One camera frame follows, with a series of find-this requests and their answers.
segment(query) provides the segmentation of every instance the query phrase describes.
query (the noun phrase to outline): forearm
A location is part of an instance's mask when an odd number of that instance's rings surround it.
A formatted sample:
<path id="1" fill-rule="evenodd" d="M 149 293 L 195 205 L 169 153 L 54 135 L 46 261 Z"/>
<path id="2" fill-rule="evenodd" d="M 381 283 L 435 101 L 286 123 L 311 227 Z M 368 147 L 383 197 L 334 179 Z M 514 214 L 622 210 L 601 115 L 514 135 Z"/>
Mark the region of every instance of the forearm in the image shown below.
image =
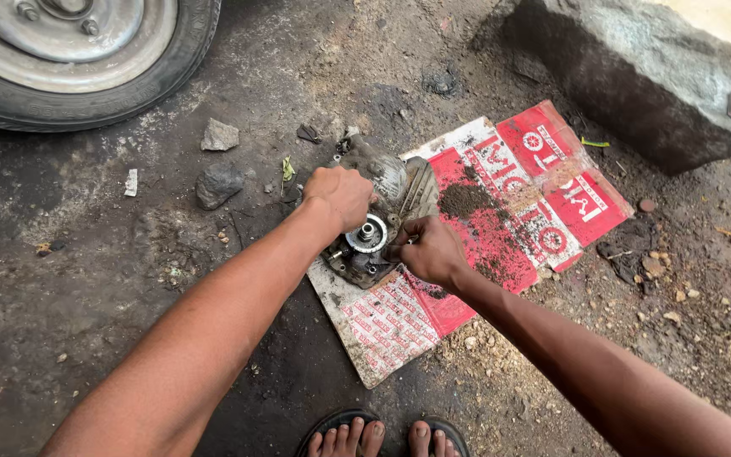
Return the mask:
<path id="1" fill-rule="evenodd" d="M 623 454 L 731 454 L 731 418 L 640 358 L 476 272 L 448 289 L 496 327 Z"/>
<path id="2" fill-rule="evenodd" d="M 64 421 L 47 453 L 189 454 L 337 225 L 322 202 L 307 202 L 203 278 Z"/>

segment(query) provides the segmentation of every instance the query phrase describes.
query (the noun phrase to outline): tire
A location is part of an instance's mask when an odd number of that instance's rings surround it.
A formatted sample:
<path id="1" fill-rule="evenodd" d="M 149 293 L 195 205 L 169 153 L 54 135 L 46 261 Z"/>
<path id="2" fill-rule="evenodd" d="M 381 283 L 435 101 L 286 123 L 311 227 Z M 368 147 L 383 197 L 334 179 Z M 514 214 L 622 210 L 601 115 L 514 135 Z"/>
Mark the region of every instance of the tire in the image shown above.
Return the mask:
<path id="1" fill-rule="evenodd" d="M 196 71 L 213 40 L 221 0 L 178 0 L 176 28 L 151 68 L 116 88 L 54 94 L 0 78 L 0 129 L 72 132 L 129 119 L 173 94 Z"/>

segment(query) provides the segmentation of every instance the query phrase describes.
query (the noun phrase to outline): dirt ground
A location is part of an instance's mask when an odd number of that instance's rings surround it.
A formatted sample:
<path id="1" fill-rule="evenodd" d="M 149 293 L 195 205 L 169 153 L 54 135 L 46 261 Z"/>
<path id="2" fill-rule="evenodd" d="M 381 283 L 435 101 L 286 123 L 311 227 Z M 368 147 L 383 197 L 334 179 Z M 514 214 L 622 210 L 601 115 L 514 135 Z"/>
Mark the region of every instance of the dirt ground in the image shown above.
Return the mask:
<path id="1" fill-rule="evenodd" d="M 731 160 L 662 176 L 585 119 L 548 75 L 525 76 L 508 50 L 472 49 L 492 7 L 492 0 L 226 1 L 206 61 L 160 107 L 89 132 L 0 131 L 0 455 L 35 454 L 179 294 L 279 223 L 296 183 L 334 153 L 335 119 L 402 152 L 543 99 L 578 136 L 612 143 L 589 153 L 631 203 L 655 200 L 656 252 L 669 265 L 644 295 L 592 245 L 525 296 L 731 415 Z M 426 90 L 422 75 L 447 68 L 455 93 Z M 199 151 L 210 117 L 238 127 L 240 146 Z M 297 141 L 301 123 L 322 130 L 324 142 Z M 287 155 L 298 177 L 282 198 Z M 204 212 L 193 182 L 219 161 L 245 171 L 245 188 Z M 123 196 L 129 168 L 139 169 L 136 198 Z M 266 184 L 277 191 L 264 193 Z M 218 241 L 222 229 L 229 244 Z M 623 237 L 618 228 L 600 241 Z M 35 245 L 57 239 L 64 249 L 36 255 Z M 614 454 L 481 319 L 364 389 L 304 280 L 217 408 L 196 455 L 288 455 L 315 421 L 351 405 L 386 422 L 385 455 L 400 454 L 408 425 L 429 414 L 460 425 L 478 456 Z"/>

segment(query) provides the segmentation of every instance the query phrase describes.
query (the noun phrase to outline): large stone block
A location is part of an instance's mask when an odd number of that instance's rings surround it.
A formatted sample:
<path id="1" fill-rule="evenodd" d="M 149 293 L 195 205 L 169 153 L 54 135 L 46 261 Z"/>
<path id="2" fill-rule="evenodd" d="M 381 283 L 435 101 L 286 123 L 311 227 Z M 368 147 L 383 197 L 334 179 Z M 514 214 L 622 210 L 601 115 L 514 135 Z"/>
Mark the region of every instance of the large stone block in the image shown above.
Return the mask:
<path id="1" fill-rule="evenodd" d="M 591 119 L 668 174 L 731 157 L 731 43 L 667 6 L 503 0 L 477 38 L 540 57 Z"/>

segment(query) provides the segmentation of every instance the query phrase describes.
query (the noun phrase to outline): foot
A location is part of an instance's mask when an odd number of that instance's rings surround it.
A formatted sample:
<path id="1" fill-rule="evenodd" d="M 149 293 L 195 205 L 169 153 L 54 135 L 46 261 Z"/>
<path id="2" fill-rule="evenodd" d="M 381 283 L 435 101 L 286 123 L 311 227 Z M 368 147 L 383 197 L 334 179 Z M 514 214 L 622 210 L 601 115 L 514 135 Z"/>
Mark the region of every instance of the foot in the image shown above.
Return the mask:
<path id="1" fill-rule="evenodd" d="M 310 440 L 309 456 L 355 457 L 357 445 L 360 445 L 362 457 L 377 457 L 384 438 L 385 424 L 373 421 L 366 425 L 362 417 L 355 417 L 351 425 L 343 424 L 337 429 L 330 429 L 326 436 L 316 432 Z"/>
<path id="2" fill-rule="evenodd" d="M 433 439 L 433 453 L 428 454 L 428 449 Z M 423 422 L 416 421 L 408 431 L 408 444 L 411 448 L 411 457 L 461 457 L 459 451 L 453 446 L 444 432 L 436 430 L 431 434 L 431 427 Z"/>

